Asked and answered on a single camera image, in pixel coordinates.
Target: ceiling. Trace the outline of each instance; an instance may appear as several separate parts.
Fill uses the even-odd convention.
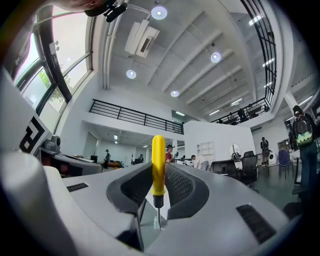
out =
[[[98,133],[101,138],[106,142],[115,142],[114,135],[117,135],[117,142],[119,145],[128,145],[134,146],[138,148],[142,148],[143,146],[148,145],[149,148],[152,147],[152,139],[154,136],[146,135],[142,133],[127,131],[127,130],[120,130],[114,129],[107,126],[102,125],[93,125],[95,131]],[[173,140],[170,138],[165,139],[165,144],[172,144]],[[185,142],[178,140],[178,146],[184,146]]]
[[[117,28],[112,50],[110,86],[113,84],[145,87],[168,97],[179,91],[176,99],[187,104],[199,115],[210,119],[209,114],[243,98],[246,104],[253,101],[247,77],[239,59],[226,37],[195,0],[160,0],[167,9],[163,20],[149,18],[149,26],[159,30],[146,58],[130,56],[125,45],[134,22],[141,23],[148,14],[133,6],[151,11],[154,1],[130,0]],[[263,56],[254,26],[245,13],[230,12],[230,16],[242,33],[250,60],[255,65],[257,99],[264,96],[265,73]],[[211,62],[211,54],[221,54],[219,63]],[[135,79],[126,72],[133,69]],[[226,109],[226,113],[236,109]]]

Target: black railing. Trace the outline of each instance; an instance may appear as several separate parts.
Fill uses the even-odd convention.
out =
[[[235,112],[227,114],[211,123],[225,124],[236,126],[242,122],[248,121],[252,118],[262,115],[270,110],[265,98],[249,104],[248,106],[241,108]]]
[[[260,41],[263,63],[265,72],[265,94],[262,99],[249,104],[242,108],[243,112],[239,110],[232,112],[226,116],[212,121],[230,125],[237,125],[249,119],[262,115],[270,110],[272,99],[275,93],[276,79],[277,79],[277,52],[274,32],[272,30],[268,16],[260,0],[240,0],[245,7],[253,26],[256,30]]]
[[[263,55],[265,71],[265,100],[271,106],[277,79],[277,51],[275,36],[269,18],[260,0],[241,0],[258,35]]]
[[[154,115],[107,103],[98,99],[93,99],[89,112],[142,126],[153,127],[177,134],[184,134],[184,127],[180,123],[165,120]]]

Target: black rubber pad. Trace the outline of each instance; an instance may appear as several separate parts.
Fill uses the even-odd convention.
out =
[[[84,189],[86,187],[89,187],[86,183],[79,183],[76,185],[67,186],[66,188],[69,190],[69,192],[73,192],[73,191]]]
[[[250,204],[241,205],[236,208],[238,213],[248,225],[251,232],[260,244],[267,241],[276,231],[269,223],[257,212],[257,210]]]

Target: white partition wall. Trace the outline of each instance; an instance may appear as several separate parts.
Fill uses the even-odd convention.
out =
[[[250,128],[238,125],[190,121],[183,126],[186,157],[208,154],[214,161],[231,158],[230,147],[236,144],[240,154],[253,151],[256,153]]]

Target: blue chair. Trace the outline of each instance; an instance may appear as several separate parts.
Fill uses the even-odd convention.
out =
[[[290,155],[285,150],[280,150],[278,153],[279,157],[279,179],[281,178],[281,167],[284,167],[284,179],[287,179],[287,169],[288,169],[288,175],[289,175],[289,166],[292,166],[292,176],[294,175],[294,165],[290,161]]]

